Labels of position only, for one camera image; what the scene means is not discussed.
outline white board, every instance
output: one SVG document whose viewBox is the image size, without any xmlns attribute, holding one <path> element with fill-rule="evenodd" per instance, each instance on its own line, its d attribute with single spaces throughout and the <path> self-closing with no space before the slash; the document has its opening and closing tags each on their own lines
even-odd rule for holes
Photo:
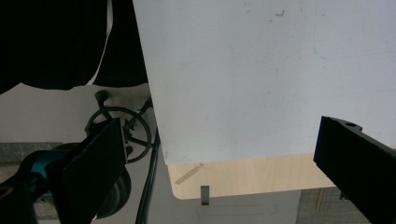
<svg viewBox="0 0 396 224">
<path fill-rule="evenodd" d="M 312 152 L 321 116 L 396 145 L 396 2 L 134 1 L 171 163 Z"/>
</svg>

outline black cloth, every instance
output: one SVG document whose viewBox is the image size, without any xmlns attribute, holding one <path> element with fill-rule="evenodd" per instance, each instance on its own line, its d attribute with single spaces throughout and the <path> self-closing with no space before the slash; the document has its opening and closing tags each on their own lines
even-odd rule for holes
<svg viewBox="0 0 396 224">
<path fill-rule="evenodd" d="M 113 29 L 94 83 L 142 84 L 147 75 L 132 0 L 112 1 Z M 105 47 L 106 11 L 106 0 L 0 1 L 0 83 L 56 90 L 85 85 Z"/>
<path fill-rule="evenodd" d="M 0 95 L 3 94 L 6 91 L 11 90 L 12 88 L 16 87 L 18 84 L 20 84 L 19 81 L 13 81 L 9 79 L 3 79 L 0 81 Z"/>
<path fill-rule="evenodd" d="M 113 1 L 113 29 L 107 40 L 98 78 L 99 86 L 130 87 L 147 83 L 146 66 L 132 0 Z"/>
</svg>

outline wooden surface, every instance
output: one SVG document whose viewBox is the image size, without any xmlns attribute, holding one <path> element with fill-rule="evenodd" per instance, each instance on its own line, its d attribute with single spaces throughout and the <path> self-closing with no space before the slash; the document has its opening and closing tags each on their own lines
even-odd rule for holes
<svg viewBox="0 0 396 224">
<path fill-rule="evenodd" d="M 201 186 L 210 197 L 233 196 L 296 189 L 333 187 L 313 162 L 313 153 L 237 161 L 168 165 L 174 195 L 200 198 Z"/>
</svg>

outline black cable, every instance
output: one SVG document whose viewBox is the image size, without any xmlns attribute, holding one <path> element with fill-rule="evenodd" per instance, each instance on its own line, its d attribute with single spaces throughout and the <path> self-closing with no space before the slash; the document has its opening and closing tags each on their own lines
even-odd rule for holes
<svg viewBox="0 0 396 224">
<path fill-rule="evenodd" d="M 151 194 L 154 187 L 154 179 L 157 170 L 157 161 L 160 147 L 160 136 L 158 133 L 158 129 L 155 133 L 155 139 L 153 148 L 151 151 L 150 163 L 148 168 L 148 176 L 146 179 L 145 187 L 143 189 L 142 197 L 140 198 L 139 208 L 137 211 L 136 222 L 135 224 L 146 224 L 147 218 L 149 214 L 149 203 L 151 200 Z"/>
<path fill-rule="evenodd" d="M 94 120 L 95 120 L 99 115 L 108 113 L 108 112 L 110 112 L 110 111 L 119 111 L 119 112 L 123 112 L 123 113 L 129 114 L 129 115 L 131 115 L 132 117 L 134 117 L 135 120 L 138 120 L 138 121 L 143 125 L 143 128 L 144 128 L 145 131 L 146 131 L 146 137 L 147 137 L 146 148 L 143 150 L 143 152 L 142 152 L 139 156 L 137 156 L 137 157 L 135 157 L 135 158 L 133 158 L 133 159 L 128 160 L 127 163 L 132 163 L 132 162 L 140 161 L 143 157 L 145 157 L 145 156 L 148 154 L 148 152 L 149 152 L 149 150 L 150 150 L 150 148 L 151 148 L 151 132 L 150 132 L 150 130 L 149 130 L 149 126 L 147 125 L 147 123 L 142 119 L 142 117 L 140 117 L 140 116 L 139 116 L 137 113 L 135 113 L 134 111 L 132 111 L 132 110 L 130 110 L 130 109 L 127 109 L 127 108 L 124 108 L 124 107 L 119 107 L 119 106 L 109 106 L 109 107 L 102 108 L 102 109 L 96 111 L 96 112 L 90 117 L 90 119 L 88 120 L 88 124 L 87 124 L 87 126 L 85 127 L 85 131 L 86 131 L 86 132 L 89 131 L 89 129 L 90 129 L 91 126 L 93 125 Z M 129 121 L 129 122 L 125 125 L 125 130 L 128 130 L 128 131 L 129 131 L 129 130 L 132 128 L 133 124 L 134 124 L 134 122 Z"/>
</svg>

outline hole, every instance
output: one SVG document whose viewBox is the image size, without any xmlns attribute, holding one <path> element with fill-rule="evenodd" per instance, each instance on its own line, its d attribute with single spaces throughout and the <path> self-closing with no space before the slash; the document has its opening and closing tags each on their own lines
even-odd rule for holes
<svg viewBox="0 0 396 224">
<path fill-rule="evenodd" d="M 358 126 L 358 125 L 356 125 L 356 124 L 354 124 L 354 123 L 346 123 L 346 125 L 349 126 L 349 127 L 356 127 L 356 126 Z"/>
<path fill-rule="evenodd" d="M 12 192 L 13 188 L 9 186 L 0 187 L 0 199 L 5 198 Z"/>
</svg>

